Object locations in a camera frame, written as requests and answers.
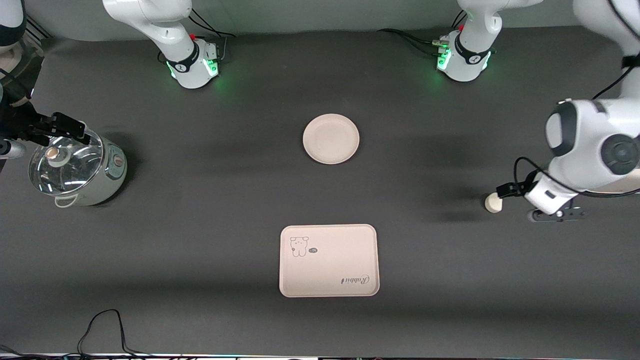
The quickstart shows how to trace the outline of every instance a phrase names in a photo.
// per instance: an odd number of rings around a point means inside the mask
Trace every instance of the cable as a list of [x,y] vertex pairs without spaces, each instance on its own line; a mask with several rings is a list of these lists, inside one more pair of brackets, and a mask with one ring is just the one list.
[[596,197],[596,198],[600,198],[600,199],[612,199],[612,198],[617,198],[617,197],[625,197],[625,196],[629,196],[629,195],[635,195],[636,193],[640,192],[640,189],[635,189],[635,190],[632,190],[630,192],[625,192],[625,193],[598,193],[598,192],[590,192],[590,191],[579,192],[578,190],[573,189],[571,186],[565,185],[562,181],[559,181],[558,179],[556,179],[553,176],[551,176],[546,170],[542,169],[532,159],[529,159],[526,156],[521,156],[521,157],[517,158],[516,161],[513,163],[513,180],[516,183],[516,188],[517,188],[518,194],[520,196],[524,196],[524,194],[522,193],[522,191],[520,189],[520,186],[518,185],[520,183],[518,181],[518,164],[522,160],[528,162],[537,171],[541,172],[542,174],[545,174],[549,179],[551,179],[556,184],[562,186],[563,188],[566,188],[567,190],[570,190],[570,191],[572,191],[574,193],[577,193],[577,194],[585,196],[585,197]]
[[[640,41],[640,34],[629,24],[629,22],[622,16],[622,14],[620,13],[620,11],[618,10],[618,8],[616,7],[616,5],[613,3],[613,0],[607,0],[607,3],[609,4],[609,8],[611,8],[611,11],[613,11],[613,14],[615,14],[615,16],[618,18],[618,20],[620,20],[620,22],[622,22],[622,24],[627,28],[627,30],[629,30],[629,32],[631,34],[633,34],[636,39],[638,41]],[[611,90],[614,86],[616,86],[620,81],[623,81],[627,75],[629,75],[631,73],[631,71],[634,69],[634,67],[629,67],[618,79],[616,79],[614,82],[612,82],[609,86],[605,87],[604,89],[602,89],[600,92],[598,92],[594,97],[591,98],[591,100],[595,100],[597,98],[599,98],[602,94],[606,93],[607,91]]]
[[227,55],[227,39],[229,37],[225,37],[225,44],[222,45],[222,56],[220,57],[220,61],[225,59],[225,56]]
[[629,75],[631,73],[631,71],[634,69],[633,66],[629,67],[627,69],[627,71],[624,72],[624,74],[622,74],[618,79],[616,79],[614,82],[612,82],[611,84],[609,84],[609,86],[605,87],[604,89],[602,89],[600,92],[598,92],[597,94],[595,94],[591,100],[595,100],[597,98],[599,98],[602,94],[606,93],[607,91],[611,90],[614,86],[616,86],[620,81],[623,81],[627,75]]
[[89,335],[89,332],[91,332],[91,326],[93,325],[93,321],[98,318],[98,316],[104,314],[104,313],[108,313],[110,311],[113,311],[116,313],[116,315],[118,316],[118,323],[120,324],[120,346],[122,347],[122,351],[126,352],[129,355],[132,355],[134,357],[137,357],[136,353],[139,354],[147,354],[146,352],[142,352],[142,351],[138,351],[138,350],[134,350],[130,347],[127,346],[127,339],[124,335],[124,326],[122,325],[122,317],[120,317],[120,312],[116,309],[108,309],[108,310],[103,310],[99,313],[97,313],[96,315],[93,316],[93,318],[91,319],[91,321],[89,322],[89,326],[87,326],[86,331],[84,332],[84,335],[82,335],[82,338],[80,338],[80,340],[78,340],[78,344],[76,345],[76,350],[79,354],[84,354],[83,349],[82,349],[82,344],[84,343],[84,339],[86,339],[86,337]]
[[429,44],[429,45],[431,45],[431,42],[427,42],[426,40],[423,40],[423,39],[421,39],[421,38],[417,38],[417,37],[415,37],[415,36],[413,36],[413,35],[411,35],[411,34],[405,33],[405,32],[404,32],[404,31],[402,31],[402,30],[397,30],[397,29],[380,29],[380,30],[378,30],[378,31],[382,31],[382,32],[386,32],[386,33],[395,33],[395,34],[398,34],[398,35],[400,35],[400,37],[401,37],[404,41],[408,42],[408,43],[409,43],[409,45],[413,46],[414,48],[416,48],[416,49],[417,49],[418,51],[420,51],[421,53],[423,53],[423,54],[427,54],[427,55],[430,55],[430,56],[438,57],[438,55],[437,55],[437,54],[435,54],[435,53],[430,53],[429,51],[426,51],[425,49],[423,49],[423,48],[419,47],[415,42],[412,42],[412,39],[415,39],[415,41],[416,41],[416,42],[420,42],[420,43],[422,43],[422,44]]
[[463,16],[462,18],[460,18],[460,20],[458,20],[458,22],[453,26],[453,28],[454,28],[454,29],[455,29],[455,28],[457,28],[457,27],[458,27],[458,25],[460,25],[460,23],[462,22],[462,20],[464,20],[464,19],[466,19],[466,18],[467,18],[467,14],[465,14],[465,16]]
[[15,351],[14,349],[6,346],[6,345],[0,345],[0,350],[2,350],[4,352],[11,353],[11,354],[19,356],[19,357],[25,357],[25,358],[30,358],[30,359],[58,360],[58,359],[63,359],[65,357],[69,357],[69,356],[80,355],[80,354],[75,353],[75,352],[71,352],[69,354],[60,355],[60,356],[47,356],[47,355],[43,355],[43,354],[22,354],[20,352]]
[[421,38],[419,38],[419,37],[415,37],[415,36],[413,36],[413,35],[411,35],[411,34],[407,33],[406,31],[402,31],[402,30],[398,30],[398,29],[390,29],[390,28],[380,29],[380,30],[378,30],[378,31],[382,31],[382,32],[384,32],[384,33],[394,33],[394,34],[398,34],[398,35],[400,35],[400,36],[402,36],[402,37],[410,38],[410,39],[411,39],[411,40],[413,40],[413,41],[420,42],[420,43],[422,43],[422,44],[428,44],[428,45],[431,45],[431,42],[430,42],[429,40],[424,40],[424,39],[421,39]]
[[32,17],[30,17],[29,14],[27,14],[27,20],[31,22],[31,26],[36,28],[39,32],[43,33],[46,38],[52,38],[53,37],[53,36],[51,36],[51,34],[45,28],[41,27],[37,23],[36,20],[34,20]]
[[202,16],[200,16],[200,14],[195,10],[192,9],[193,13],[200,18],[200,20],[202,20],[202,22],[204,22],[206,24],[206,26],[202,25],[201,23],[197,22],[194,18],[192,18],[191,16],[189,16],[189,20],[191,20],[194,24],[196,24],[197,26],[200,26],[201,28],[205,29],[205,30],[209,30],[214,32],[216,35],[218,35],[219,37],[222,37],[222,35],[228,35],[230,37],[237,37],[234,34],[231,33],[226,33],[224,31],[218,31],[216,29],[213,28],[213,26],[211,26]]
[[465,12],[465,11],[464,10],[460,10],[460,12],[456,15],[456,18],[453,19],[453,22],[451,23],[451,28],[454,28],[454,29],[456,28],[455,23],[456,23],[456,21],[458,21],[458,17],[460,17],[460,15],[462,15],[463,12]]
[[44,38],[49,38],[49,37],[47,36],[47,34],[45,34],[45,33],[44,33],[41,29],[39,29],[37,26],[35,26],[35,25],[31,22],[31,20],[30,20],[29,18],[27,18],[27,22],[29,23],[29,25],[31,25],[31,27],[33,27],[34,29],[36,29],[36,31],[37,31],[37,32],[41,33],[41,34],[42,34],[42,37],[44,37]]
[[629,24],[629,22],[622,16],[622,14],[620,14],[620,11],[616,7],[616,5],[614,5],[613,3],[613,0],[607,0],[607,3],[609,4],[609,8],[611,8],[613,13],[616,14],[616,17],[618,18],[618,20],[620,20],[620,22],[622,22],[622,24],[627,28],[627,30],[629,30],[629,32],[631,32],[631,34],[633,34],[636,37],[636,39],[640,41],[640,34],[638,34],[638,32]]
[[10,78],[12,81],[15,81],[15,83],[18,84],[18,86],[21,87],[24,90],[24,97],[26,97],[27,99],[31,99],[31,91],[29,90],[28,87],[24,86],[24,84],[20,80],[18,80],[18,78],[16,78],[15,76],[9,74],[9,72],[5,71],[1,67],[0,67],[0,73],[2,73],[4,76]]

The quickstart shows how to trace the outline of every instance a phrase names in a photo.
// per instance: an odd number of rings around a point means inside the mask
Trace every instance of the rectangular tray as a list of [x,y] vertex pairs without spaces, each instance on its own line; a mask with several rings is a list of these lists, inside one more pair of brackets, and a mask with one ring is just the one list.
[[379,288],[378,241],[373,226],[296,225],[282,230],[282,295],[372,296]]

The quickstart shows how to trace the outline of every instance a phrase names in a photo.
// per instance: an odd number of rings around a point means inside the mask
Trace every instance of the cartoon dog drawing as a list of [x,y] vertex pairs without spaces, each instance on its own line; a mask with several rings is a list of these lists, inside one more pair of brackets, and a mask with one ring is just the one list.
[[296,258],[303,257],[307,255],[307,241],[308,237],[303,238],[291,238],[291,251],[293,251],[293,256]]

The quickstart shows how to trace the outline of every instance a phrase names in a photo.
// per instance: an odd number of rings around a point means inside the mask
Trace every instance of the pot handle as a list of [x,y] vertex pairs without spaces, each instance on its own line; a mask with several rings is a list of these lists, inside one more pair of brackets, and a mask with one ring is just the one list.
[[64,208],[68,208],[69,206],[72,206],[79,199],[80,199],[80,196],[78,194],[75,194],[71,196],[56,197],[55,202],[57,207],[64,209]]

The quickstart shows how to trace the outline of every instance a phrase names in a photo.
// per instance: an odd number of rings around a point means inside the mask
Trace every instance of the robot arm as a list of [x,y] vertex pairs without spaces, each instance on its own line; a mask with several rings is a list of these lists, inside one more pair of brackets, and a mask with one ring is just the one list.
[[547,121],[547,142],[555,158],[525,198],[546,214],[585,192],[623,179],[640,161],[637,101],[567,101]]
[[560,103],[545,129],[554,155],[546,174],[533,172],[522,183],[499,186],[484,203],[491,212],[501,210],[503,197],[524,193],[540,211],[554,214],[579,193],[624,179],[640,162],[638,2],[574,0],[573,10],[582,25],[622,48],[621,95],[617,99]]
[[456,81],[472,81],[486,68],[491,56],[490,49],[502,30],[499,11],[524,8],[541,3],[542,0],[458,0],[467,12],[464,30],[454,30],[440,37],[453,46],[445,52],[445,59],[438,62],[437,69]]
[[200,88],[218,75],[216,46],[192,39],[179,22],[189,17],[191,0],[102,0],[102,4],[112,18],[156,43],[183,87]]
[[10,102],[0,85],[0,160],[19,158],[26,148],[14,140],[24,140],[48,146],[50,136],[64,136],[89,144],[84,124],[62,113],[50,117],[39,114],[26,99]]
[[24,0],[0,0],[0,54],[22,38],[26,27]]

